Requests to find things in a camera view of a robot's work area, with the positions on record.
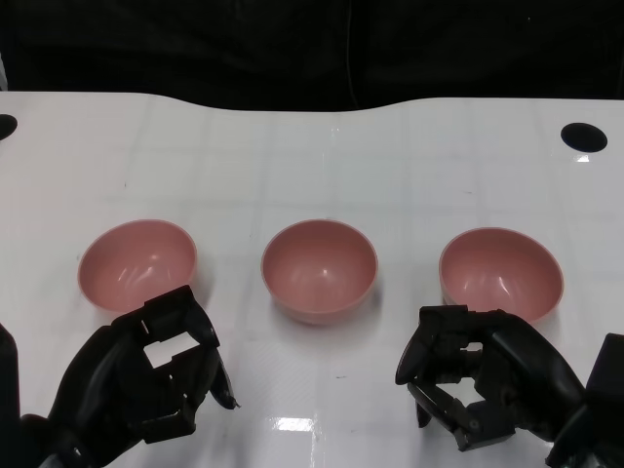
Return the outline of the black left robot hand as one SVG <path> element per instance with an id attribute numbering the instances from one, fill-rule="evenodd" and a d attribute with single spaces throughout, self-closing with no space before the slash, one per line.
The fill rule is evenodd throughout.
<path id="1" fill-rule="evenodd" d="M 189 286 L 150 299 L 99 328 L 65 372 L 49 414 L 101 464 L 140 441 L 195 431 L 208 395 L 238 403 L 207 313 Z"/>

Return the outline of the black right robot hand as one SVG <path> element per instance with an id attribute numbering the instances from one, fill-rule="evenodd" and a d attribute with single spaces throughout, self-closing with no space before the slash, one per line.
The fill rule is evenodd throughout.
<path id="1" fill-rule="evenodd" d="M 552 443 L 584 397 L 570 365 L 533 326 L 465 305 L 420 308 L 395 381 L 414 397 L 419 427 L 437 420 L 461 451 L 518 429 Z"/>

